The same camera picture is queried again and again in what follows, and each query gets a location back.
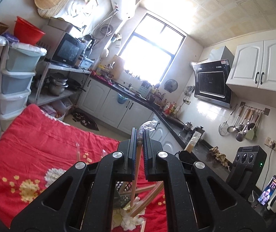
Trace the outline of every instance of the cutting board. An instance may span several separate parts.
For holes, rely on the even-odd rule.
[[[117,55],[114,55],[110,63],[113,63],[113,62],[115,62],[115,64],[112,67],[111,74],[113,75],[112,80],[116,81],[119,79],[121,73],[124,70],[125,60],[120,58]]]

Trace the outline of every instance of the cabinet handle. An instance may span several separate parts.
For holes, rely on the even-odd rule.
[[[263,81],[262,81],[263,80],[263,75],[264,75],[264,73],[262,72],[261,73],[261,85],[263,84]]]
[[[256,77],[255,77],[255,84],[257,84],[257,75],[259,74],[259,71],[256,73]]]

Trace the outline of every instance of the black countertop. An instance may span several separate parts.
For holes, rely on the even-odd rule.
[[[162,114],[161,110],[154,109],[154,107],[149,104],[146,100],[141,99],[138,96],[134,96],[128,92],[126,92],[122,87],[118,85],[111,85],[106,83],[105,81],[97,78],[96,76],[91,76],[92,79],[108,86],[112,90],[115,90],[119,93],[121,93],[123,96],[126,95],[127,98],[145,106],[146,108],[152,110],[158,118],[164,123],[164,125],[167,127],[169,132],[172,134],[172,136],[175,138],[175,140],[178,142],[178,144],[185,149],[186,145],[188,144],[188,141],[184,138],[184,133],[182,133],[182,125],[177,124],[167,117],[165,117]],[[208,144],[206,141],[201,140],[199,141],[196,146],[194,147],[193,151],[190,153],[192,159],[194,161],[200,160],[204,162],[209,168],[211,168],[219,177],[221,177],[224,181],[227,179],[229,175],[229,170],[222,166],[221,163],[216,161],[214,157],[210,154],[210,149],[212,146]]]

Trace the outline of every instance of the red floral blanket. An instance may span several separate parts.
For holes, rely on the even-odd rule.
[[[111,153],[118,144],[49,118],[36,105],[29,105],[0,139],[0,219],[9,227],[13,217],[47,188],[59,169],[68,170],[78,158],[87,164],[100,161],[103,150]],[[141,161],[138,186],[145,186],[149,183]],[[57,171],[47,173],[52,168]],[[146,232],[167,230],[163,191],[143,217]]]

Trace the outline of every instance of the microwave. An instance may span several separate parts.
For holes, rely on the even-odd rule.
[[[85,44],[67,32],[50,25],[44,25],[41,30],[46,34],[37,45],[47,50],[46,59],[58,64],[74,67],[85,49]]]
[[[194,97],[230,108],[232,92],[226,85],[230,72],[228,59],[193,64],[195,73]]]

